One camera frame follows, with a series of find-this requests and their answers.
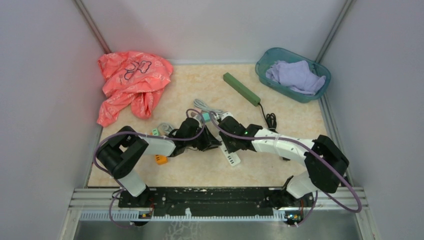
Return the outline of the green power strip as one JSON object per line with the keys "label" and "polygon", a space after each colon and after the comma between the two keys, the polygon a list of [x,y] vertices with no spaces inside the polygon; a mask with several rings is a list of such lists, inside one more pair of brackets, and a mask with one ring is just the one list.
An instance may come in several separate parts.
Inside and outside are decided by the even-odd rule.
{"label": "green power strip", "polygon": [[225,73],[222,78],[229,86],[231,86],[234,90],[236,90],[242,97],[244,97],[253,106],[256,107],[260,105],[261,98],[257,96],[253,91],[251,91],[248,87],[246,87],[243,83],[241,83],[239,80],[237,80],[229,72]]}

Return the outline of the white power strip with USB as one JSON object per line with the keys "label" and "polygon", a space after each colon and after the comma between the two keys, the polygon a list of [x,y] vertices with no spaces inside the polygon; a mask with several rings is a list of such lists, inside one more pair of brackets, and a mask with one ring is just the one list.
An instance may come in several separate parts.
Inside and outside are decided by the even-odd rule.
{"label": "white power strip with USB", "polygon": [[221,145],[219,148],[221,149],[221,151],[224,154],[225,158],[227,159],[228,163],[232,167],[241,163],[241,159],[239,158],[239,156],[235,152],[229,153],[229,151],[227,150],[227,148],[224,145]]}

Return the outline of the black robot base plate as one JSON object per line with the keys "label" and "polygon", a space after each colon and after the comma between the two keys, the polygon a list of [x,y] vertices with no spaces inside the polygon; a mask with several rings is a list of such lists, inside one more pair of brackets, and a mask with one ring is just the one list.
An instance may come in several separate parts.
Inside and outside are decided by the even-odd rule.
{"label": "black robot base plate", "polygon": [[147,208],[155,217],[270,217],[281,208],[311,207],[312,193],[293,198],[281,187],[149,187],[138,197],[123,191],[120,208]]}

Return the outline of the teal plastic basket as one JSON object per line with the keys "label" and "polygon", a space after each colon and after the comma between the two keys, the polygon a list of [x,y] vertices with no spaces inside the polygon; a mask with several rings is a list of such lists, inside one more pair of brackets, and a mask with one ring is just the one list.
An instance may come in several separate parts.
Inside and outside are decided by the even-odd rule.
{"label": "teal plastic basket", "polygon": [[265,51],[255,73],[263,85],[304,104],[320,99],[332,77],[325,66],[281,47]]}

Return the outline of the lavender cloth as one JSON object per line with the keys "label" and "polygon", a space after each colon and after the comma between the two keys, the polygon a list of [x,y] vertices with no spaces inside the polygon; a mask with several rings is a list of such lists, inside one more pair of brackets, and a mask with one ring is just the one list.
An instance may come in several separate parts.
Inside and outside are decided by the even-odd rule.
{"label": "lavender cloth", "polygon": [[265,76],[294,92],[314,96],[324,86],[327,77],[318,76],[305,61],[288,63],[278,60],[265,72]]}

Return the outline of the orange power strip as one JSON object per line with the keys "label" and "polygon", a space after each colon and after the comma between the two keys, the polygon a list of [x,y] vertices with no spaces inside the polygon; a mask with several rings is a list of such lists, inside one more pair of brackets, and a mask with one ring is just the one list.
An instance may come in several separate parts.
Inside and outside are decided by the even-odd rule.
{"label": "orange power strip", "polygon": [[164,164],[166,164],[166,163],[168,163],[169,161],[168,161],[168,157],[167,156],[163,156],[163,155],[155,155],[155,162],[158,164],[158,165],[164,165]]}

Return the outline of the green plug adapter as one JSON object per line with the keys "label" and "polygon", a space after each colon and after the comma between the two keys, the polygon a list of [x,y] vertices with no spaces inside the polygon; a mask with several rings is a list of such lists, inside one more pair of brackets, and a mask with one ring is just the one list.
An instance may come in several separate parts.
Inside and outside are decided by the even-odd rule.
{"label": "green plug adapter", "polygon": [[154,128],[151,132],[152,132],[153,136],[160,136],[161,135],[160,131],[157,128]]}

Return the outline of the teal plug adapter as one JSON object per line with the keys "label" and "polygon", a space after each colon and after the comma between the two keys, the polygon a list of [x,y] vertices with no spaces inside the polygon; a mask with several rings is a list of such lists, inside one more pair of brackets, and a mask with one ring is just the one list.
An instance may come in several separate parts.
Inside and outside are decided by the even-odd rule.
{"label": "teal plug adapter", "polygon": [[210,121],[211,121],[211,118],[210,118],[210,115],[209,115],[209,113],[208,113],[208,112],[204,112],[204,113],[202,113],[202,117],[203,117],[203,120],[204,120],[204,122],[205,122],[205,123],[207,123],[207,122],[210,122]]}

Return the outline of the pink patterned cloth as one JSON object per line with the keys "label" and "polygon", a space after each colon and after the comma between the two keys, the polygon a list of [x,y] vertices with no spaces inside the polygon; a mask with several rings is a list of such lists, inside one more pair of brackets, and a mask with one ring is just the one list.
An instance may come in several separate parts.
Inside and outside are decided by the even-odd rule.
{"label": "pink patterned cloth", "polygon": [[104,54],[97,64],[106,99],[100,105],[96,122],[104,128],[115,123],[126,107],[139,119],[150,118],[174,72],[165,58],[139,51]]}

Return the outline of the aluminium front rail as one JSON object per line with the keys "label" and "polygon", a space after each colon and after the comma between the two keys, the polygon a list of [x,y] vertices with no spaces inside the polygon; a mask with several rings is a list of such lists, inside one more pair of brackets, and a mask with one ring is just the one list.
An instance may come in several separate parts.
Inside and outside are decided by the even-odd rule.
{"label": "aluminium front rail", "polygon": [[148,222],[283,222],[299,223],[310,210],[336,211],[369,207],[362,188],[356,196],[340,187],[331,196],[309,193],[288,205],[279,187],[153,187],[139,197],[118,188],[75,189],[70,210],[82,221],[145,224]]}

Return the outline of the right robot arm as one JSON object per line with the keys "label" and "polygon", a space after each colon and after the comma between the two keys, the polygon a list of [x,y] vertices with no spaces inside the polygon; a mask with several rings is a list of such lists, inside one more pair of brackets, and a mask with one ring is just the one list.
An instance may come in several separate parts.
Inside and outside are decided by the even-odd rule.
{"label": "right robot arm", "polygon": [[316,139],[293,138],[256,124],[244,127],[232,116],[223,117],[217,126],[230,153],[239,150],[270,153],[306,168],[286,181],[281,199],[287,206],[295,206],[301,197],[317,190],[335,193],[349,166],[347,158],[326,135]]}

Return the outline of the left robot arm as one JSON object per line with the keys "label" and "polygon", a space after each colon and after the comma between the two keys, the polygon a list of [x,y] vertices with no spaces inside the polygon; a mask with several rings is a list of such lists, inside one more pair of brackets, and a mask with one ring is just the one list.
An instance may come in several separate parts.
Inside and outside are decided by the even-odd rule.
{"label": "left robot arm", "polygon": [[95,158],[104,166],[118,184],[130,194],[130,200],[138,207],[149,203],[150,193],[134,167],[143,155],[176,157],[193,148],[201,152],[219,148],[221,142],[212,135],[201,121],[188,117],[179,128],[164,136],[146,135],[124,126],[111,135],[95,151]]}

